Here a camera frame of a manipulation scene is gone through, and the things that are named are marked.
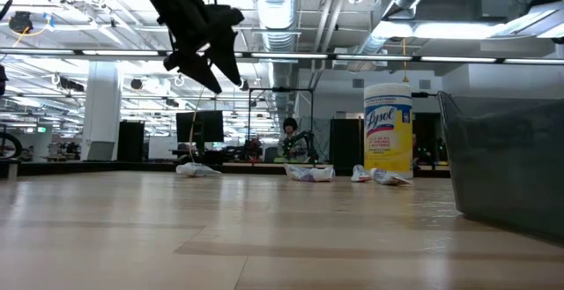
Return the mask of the bright ceiling light panel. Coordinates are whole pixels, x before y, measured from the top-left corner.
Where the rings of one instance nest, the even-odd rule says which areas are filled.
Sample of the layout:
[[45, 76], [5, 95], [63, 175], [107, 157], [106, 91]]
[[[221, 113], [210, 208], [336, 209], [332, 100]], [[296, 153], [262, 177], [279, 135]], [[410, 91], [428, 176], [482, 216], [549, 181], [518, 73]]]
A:
[[484, 40], [499, 32], [503, 24], [464, 22], [381, 21], [371, 33], [378, 39], [420, 38], [445, 40]]

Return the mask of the Lysol wipes canister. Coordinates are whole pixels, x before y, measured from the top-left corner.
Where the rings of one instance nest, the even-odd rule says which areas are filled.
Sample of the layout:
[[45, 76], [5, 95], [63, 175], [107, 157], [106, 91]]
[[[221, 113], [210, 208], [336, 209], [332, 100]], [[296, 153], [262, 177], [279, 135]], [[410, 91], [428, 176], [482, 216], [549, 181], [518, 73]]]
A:
[[411, 88], [404, 83], [366, 87], [363, 105], [364, 167], [412, 178]]

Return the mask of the black partition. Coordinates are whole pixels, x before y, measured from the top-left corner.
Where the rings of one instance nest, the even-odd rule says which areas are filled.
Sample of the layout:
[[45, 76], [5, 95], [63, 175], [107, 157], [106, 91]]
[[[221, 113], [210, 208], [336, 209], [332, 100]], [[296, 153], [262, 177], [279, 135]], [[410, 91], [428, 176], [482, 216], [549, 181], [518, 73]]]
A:
[[364, 164], [364, 120], [330, 121], [330, 162], [335, 169], [351, 171]]

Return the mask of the black monitor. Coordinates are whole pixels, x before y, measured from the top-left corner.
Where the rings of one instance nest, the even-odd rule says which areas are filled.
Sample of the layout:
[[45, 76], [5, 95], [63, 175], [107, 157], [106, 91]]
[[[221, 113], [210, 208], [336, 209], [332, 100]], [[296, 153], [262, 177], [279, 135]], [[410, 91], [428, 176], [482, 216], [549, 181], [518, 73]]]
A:
[[221, 111], [177, 113], [175, 121], [179, 143], [224, 141], [224, 121]]

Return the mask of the person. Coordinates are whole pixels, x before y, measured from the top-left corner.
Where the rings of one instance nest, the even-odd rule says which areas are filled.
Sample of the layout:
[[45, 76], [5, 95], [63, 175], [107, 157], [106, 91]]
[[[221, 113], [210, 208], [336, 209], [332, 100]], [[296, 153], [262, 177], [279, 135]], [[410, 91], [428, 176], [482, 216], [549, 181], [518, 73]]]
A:
[[284, 163], [308, 161], [308, 141], [298, 132], [298, 124], [292, 117], [283, 122], [283, 137], [278, 141], [278, 157]]

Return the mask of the white building column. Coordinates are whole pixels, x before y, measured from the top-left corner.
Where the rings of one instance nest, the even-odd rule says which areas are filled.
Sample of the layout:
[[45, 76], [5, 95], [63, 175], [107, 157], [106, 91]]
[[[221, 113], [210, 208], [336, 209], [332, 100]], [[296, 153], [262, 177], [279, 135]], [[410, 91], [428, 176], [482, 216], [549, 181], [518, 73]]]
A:
[[93, 141], [114, 142], [116, 158], [122, 100], [122, 75], [118, 62], [90, 61], [85, 97], [81, 160]]

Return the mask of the long ceiling light strip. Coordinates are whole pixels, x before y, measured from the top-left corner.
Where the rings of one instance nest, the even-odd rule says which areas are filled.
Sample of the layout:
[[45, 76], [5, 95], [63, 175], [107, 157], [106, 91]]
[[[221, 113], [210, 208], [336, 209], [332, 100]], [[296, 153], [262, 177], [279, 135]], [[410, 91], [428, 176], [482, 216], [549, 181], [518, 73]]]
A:
[[[171, 56], [167, 50], [111, 50], [111, 49], [61, 49], [61, 48], [0, 48], [0, 55], [45, 56], [63, 58], [113, 57], [115, 59], [152, 60]], [[356, 55], [336, 53], [298, 52], [235, 52], [237, 59], [273, 60], [319, 60], [319, 61], [363, 61], [400, 63], [480, 63], [503, 65], [564, 66], [564, 59], [550, 58], [501, 58], [475, 56], [406, 56], [406, 55]]]

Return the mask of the red background object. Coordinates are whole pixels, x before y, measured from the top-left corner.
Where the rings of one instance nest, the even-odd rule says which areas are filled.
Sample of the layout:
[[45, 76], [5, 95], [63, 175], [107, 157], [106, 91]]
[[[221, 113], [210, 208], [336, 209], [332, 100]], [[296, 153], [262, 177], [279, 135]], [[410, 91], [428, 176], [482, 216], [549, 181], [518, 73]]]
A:
[[246, 159], [249, 162], [257, 162], [263, 156], [262, 143], [259, 138], [251, 138], [245, 143]]

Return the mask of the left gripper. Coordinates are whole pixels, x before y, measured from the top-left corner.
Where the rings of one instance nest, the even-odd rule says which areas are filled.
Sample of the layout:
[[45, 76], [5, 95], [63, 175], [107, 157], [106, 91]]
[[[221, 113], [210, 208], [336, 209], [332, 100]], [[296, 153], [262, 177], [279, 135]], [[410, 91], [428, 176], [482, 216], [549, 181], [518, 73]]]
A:
[[190, 55], [203, 50], [226, 78], [241, 86], [234, 54], [237, 36], [234, 27], [244, 20], [241, 11], [225, 4], [207, 4], [203, 0], [149, 1], [159, 14], [157, 22], [166, 26], [173, 36], [173, 49], [180, 50], [164, 59], [167, 71], [177, 69], [213, 93], [221, 93], [222, 89], [206, 58]]

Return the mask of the black cabinet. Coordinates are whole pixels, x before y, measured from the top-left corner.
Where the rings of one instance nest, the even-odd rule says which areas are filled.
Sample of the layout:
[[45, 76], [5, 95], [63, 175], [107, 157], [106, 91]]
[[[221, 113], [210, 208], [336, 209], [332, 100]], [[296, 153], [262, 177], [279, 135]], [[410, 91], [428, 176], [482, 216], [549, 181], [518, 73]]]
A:
[[117, 160], [141, 162], [143, 159], [145, 124], [121, 121], [117, 144]]

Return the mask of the thin black rig frame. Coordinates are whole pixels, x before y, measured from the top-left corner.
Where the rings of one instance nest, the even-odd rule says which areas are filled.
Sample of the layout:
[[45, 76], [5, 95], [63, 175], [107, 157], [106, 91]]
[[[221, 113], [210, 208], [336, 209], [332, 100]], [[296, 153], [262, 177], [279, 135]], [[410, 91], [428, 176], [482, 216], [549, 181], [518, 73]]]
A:
[[[278, 111], [274, 105], [274, 93], [290, 93], [288, 109]], [[314, 90], [296, 87], [253, 87], [248, 91], [247, 140], [259, 138], [264, 145], [269, 141], [274, 147], [265, 150], [263, 159], [267, 162], [284, 163], [278, 157], [278, 141], [283, 137], [283, 122], [292, 117], [298, 124], [298, 132], [308, 141], [308, 161], [298, 164], [315, 165], [319, 154], [315, 148], [314, 133]]]

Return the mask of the silver ribbed air duct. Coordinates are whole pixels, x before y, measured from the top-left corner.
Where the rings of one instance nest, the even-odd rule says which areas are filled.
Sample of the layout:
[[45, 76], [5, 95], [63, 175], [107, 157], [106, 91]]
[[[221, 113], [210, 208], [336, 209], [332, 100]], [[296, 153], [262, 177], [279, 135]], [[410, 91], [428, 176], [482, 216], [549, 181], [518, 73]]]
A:
[[[256, 0], [257, 15], [262, 29], [263, 49], [266, 52], [288, 53], [296, 50], [298, 0]], [[293, 87], [296, 83], [295, 64], [288, 60], [273, 60], [268, 64], [271, 87]], [[274, 107], [287, 110], [290, 93], [274, 93]]]

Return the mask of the dark smoke plastic bin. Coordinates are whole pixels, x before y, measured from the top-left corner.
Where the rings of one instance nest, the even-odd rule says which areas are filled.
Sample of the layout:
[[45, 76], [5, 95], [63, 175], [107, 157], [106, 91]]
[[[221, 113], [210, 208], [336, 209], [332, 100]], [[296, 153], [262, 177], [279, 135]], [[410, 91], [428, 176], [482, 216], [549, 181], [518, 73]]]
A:
[[458, 211], [564, 245], [564, 99], [437, 99]]

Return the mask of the grey floor box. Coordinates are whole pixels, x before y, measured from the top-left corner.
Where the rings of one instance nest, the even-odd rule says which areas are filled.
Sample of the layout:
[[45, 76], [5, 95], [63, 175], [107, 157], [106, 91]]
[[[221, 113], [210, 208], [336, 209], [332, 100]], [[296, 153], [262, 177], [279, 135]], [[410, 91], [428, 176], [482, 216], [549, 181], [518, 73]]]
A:
[[86, 155], [87, 161], [111, 161], [113, 159], [115, 143], [107, 141], [93, 141]]

